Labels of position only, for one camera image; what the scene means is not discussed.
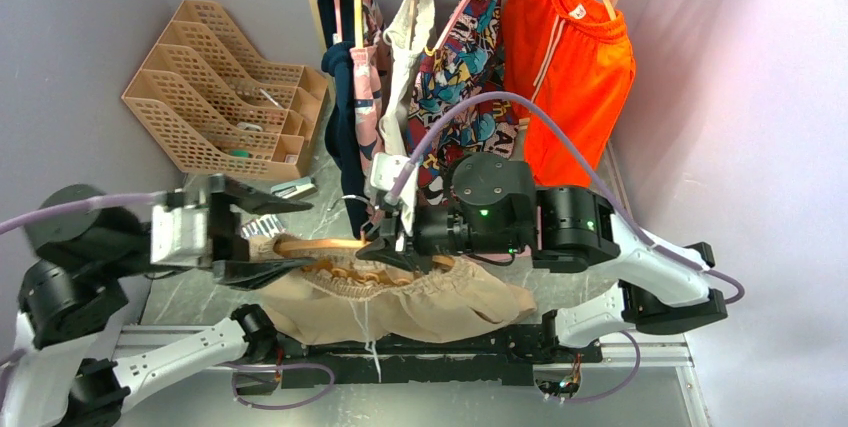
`pink patterned clothing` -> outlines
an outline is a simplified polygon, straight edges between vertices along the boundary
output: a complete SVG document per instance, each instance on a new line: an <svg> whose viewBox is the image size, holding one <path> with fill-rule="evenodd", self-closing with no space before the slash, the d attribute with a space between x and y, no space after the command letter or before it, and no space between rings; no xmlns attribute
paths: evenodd
<svg viewBox="0 0 848 427"><path fill-rule="evenodd" d="M377 0L362 0L363 48L350 49L356 113L356 140L366 185L374 155L384 152L377 121L383 116L383 99L391 85L391 48L383 40L386 28Z"/></svg>

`mesh basket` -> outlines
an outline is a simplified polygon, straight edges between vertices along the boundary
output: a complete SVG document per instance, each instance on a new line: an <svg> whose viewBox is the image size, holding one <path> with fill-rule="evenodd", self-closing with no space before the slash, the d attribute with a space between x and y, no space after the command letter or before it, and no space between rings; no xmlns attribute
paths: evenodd
<svg viewBox="0 0 848 427"><path fill-rule="evenodd" d="M173 72L140 70L122 99L183 172L279 181L306 175L312 143L234 127Z"/></svg>
<svg viewBox="0 0 848 427"><path fill-rule="evenodd" d="M157 43L191 47L239 97L251 104L265 103L267 99L259 89L268 90L267 87L269 86L274 86L279 91L288 91L289 93L285 98L293 97L297 91L311 95L305 89L288 85L282 81L268 83L254 79L224 47L224 44L218 40L215 34L201 23L172 20L168 23L168 27L165 28Z"/></svg>
<svg viewBox="0 0 848 427"><path fill-rule="evenodd" d="M265 60L221 4L209 0L184 0L173 20L206 25L247 73L259 82L302 87L323 101L327 93L327 79L324 76L309 67Z"/></svg>
<svg viewBox="0 0 848 427"><path fill-rule="evenodd" d="M256 101L259 105L248 104L230 89L194 49L182 45L154 46L141 68L173 72L173 76L178 79L172 82L190 85L232 125L248 122L259 125L266 132L301 135L310 140L315 129L315 119L321 111L320 102L302 89L291 90L271 85L264 86L266 91L283 107L288 107L287 110L280 109L264 97L264 102Z"/></svg>

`white garment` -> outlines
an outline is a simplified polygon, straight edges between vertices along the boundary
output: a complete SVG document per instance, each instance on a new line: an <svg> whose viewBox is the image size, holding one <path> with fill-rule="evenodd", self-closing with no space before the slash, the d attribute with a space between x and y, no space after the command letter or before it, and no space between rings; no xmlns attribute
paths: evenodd
<svg viewBox="0 0 848 427"><path fill-rule="evenodd" d="M436 6L433 0L418 0L416 4L415 32L409 43L409 8L412 0L403 0L391 25L383 34L392 46L392 89L385 113L379 121L386 153L407 155L403 143L409 105L412 98L412 83L418 75L421 53L430 40L436 22Z"/></svg>

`drawstring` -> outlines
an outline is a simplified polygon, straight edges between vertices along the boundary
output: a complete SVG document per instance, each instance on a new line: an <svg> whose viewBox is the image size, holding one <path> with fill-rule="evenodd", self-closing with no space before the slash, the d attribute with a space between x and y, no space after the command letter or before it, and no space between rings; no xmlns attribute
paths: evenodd
<svg viewBox="0 0 848 427"><path fill-rule="evenodd" d="M532 102L536 101L536 96L539 95L539 91L542 89L542 82L545 80L545 76L548 74L548 67L551 65L551 61L554 59L554 52L556 51L556 46L559 44L559 40L562 38L562 31L565 29L565 19L556 16L554 18L554 25L551 27L551 36L548 39L548 50L545 52L545 58L542 59L542 65L539 67L539 73L536 75L536 80L533 81L533 86L536 87L536 91L533 92L533 96L530 97Z"/></svg>
<svg viewBox="0 0 848 427"><path fill-rule="evenodd" d="M371 356L374 358L374 365L377 367L377 381L379 383L383 383L383 370L380 368L380 357L377 356L377 339L368 340L371 338L371 332L368 328L368 301L365 301L365 323L363 324L361 320L359 320L359 313L357 312L359 309L356 308L356 304L353 303L352 300L349 300L350 308L353 310L353 319L356 320L356 323L359 324L359 328L362 329L362 334L365 335L365 350L371 353Z"/></svg>

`hanging clothes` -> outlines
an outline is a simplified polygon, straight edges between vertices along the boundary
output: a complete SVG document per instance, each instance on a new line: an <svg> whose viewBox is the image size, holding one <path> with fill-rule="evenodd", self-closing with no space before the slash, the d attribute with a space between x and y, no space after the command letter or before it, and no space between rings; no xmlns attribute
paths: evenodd
<svg viewBox="0 0 848 427"><path fill-rule="evenodd" d="M533 100L597 168L636 73L621 12L610 20L596 0L507 0L503 30L506 89ZM538 184L589 186L538 119L530 120L524 156Z"/></svg>
<svg viewBox="0 0 848 427"><path fill-rule="evenodd" d="M336 33L336 7L333 0L317 0L318 16L324 32L324 43L329 49ZM353 0L339 0L342 12L342 39L353 40Z"/></svg>
<svg viewBox="0 0 848 427"><path fill-rule="evenodd" d="M412 103L413 80L418 74L421 53L427 47L436 22L433 0L417 0L415 26L410 25L409 9L413 0L403 0L398 14L386 29L384 38L392 47L392 83L386 110L380 119L380 134L386 153L407 155L403 133Z"/></svg>
<svg viewBox="0 0 848 427"><path fill-rule="evenodd" d="M409 111L408 151L458 102L503 90L500 24L501 0L471 0L445 45L422 56ZM431 205L444 203L443 175L451 163L470 152L509 157L517 134L518 117L509 102L484 102L459 114L436 138L419 168L420 196Z"/></svg>
<svg viewBox="0 0 848 427"><path fill-rule="evenodd" d="M333 45L336 32L336 14L333 0L318 0L321 27L327 52L321 59L321 70L335 79L336 104L324 131L324 146L341 170L341 186L344 195L365 196L365 175L359 157L356 138L356 112L353 90L353 59L350 49L353 39L353 0L339 0L342 6L342 31L344 42ZM351 233L357 239L363 226L367 228L368 212L365 203L345 199Z"/></svg>
<svg viewBox="0 0 848 427"><path fill-rule="evenodd" d="M383 99L390 85L391 49L383 40L386 24L377 0L362 0L363 46L350 51L356 99L356 138L365 178L374 155L384 152L377 121L383 115Z"/></svg>
<svg viewBox="0 0 848 427"><path fill-rule="evenodd" d="M353 59L350 49L353 42L333 45L321 60L321 70L330 74L336 84L336 105L327 121L324 146L341 170L342 193L365 197L365 174L359 160L359 143L356 139L356 113L353 101ZM367 228L367 205L358 200L345 199L351 233L360 238Z"/></svg>

